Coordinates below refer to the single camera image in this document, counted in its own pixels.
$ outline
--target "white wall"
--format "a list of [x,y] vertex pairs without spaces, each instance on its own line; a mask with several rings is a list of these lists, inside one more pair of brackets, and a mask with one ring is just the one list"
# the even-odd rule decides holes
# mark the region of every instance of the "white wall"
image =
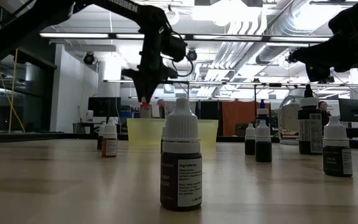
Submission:
[[88,98],[97,93],[98,74],[57,44],[53,78],[51,131],[73,132],[73,123],[85,120]]

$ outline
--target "wooden table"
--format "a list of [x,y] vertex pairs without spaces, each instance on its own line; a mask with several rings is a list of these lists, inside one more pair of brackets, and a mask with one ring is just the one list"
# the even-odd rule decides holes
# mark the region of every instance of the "wooden table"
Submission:
[[272,164],[245,157],[241,143],[203,149],[203,204],[195,212],[160,207],[160,148],[119,142],[102,159],[96,141],[0,144],[0,223],[358,223],[354,177],[323,174],[321,156],[273,147]]

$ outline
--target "translucent yellow bowl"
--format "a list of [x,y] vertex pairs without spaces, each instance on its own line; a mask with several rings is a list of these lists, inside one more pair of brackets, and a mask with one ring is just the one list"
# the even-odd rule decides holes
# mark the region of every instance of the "translucent yellow bowl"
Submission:
[[[161,143],[162,127],[165,119],[127,119],[128,139],[130,145],[159,146]],[[218,120],[198,120],[198,136],[201,145],[213,147],[216,145]]]

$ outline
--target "ventilation duct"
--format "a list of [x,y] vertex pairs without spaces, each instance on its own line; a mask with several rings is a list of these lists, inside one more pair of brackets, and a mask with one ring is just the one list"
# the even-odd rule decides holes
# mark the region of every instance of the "ventilation duct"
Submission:
[[[341,10],[338,6],[311,5],[310,2],[311,0],[294,0],[278,20],[267,29],[266,34],[310,35]],[[237,68],[247,63],[271,63],[287,49],[288,47],[267,46],[265,43],[253,44],[249,52],[260,51],[255,57],[255,62],[249,62],[253,55],[247,54]]]

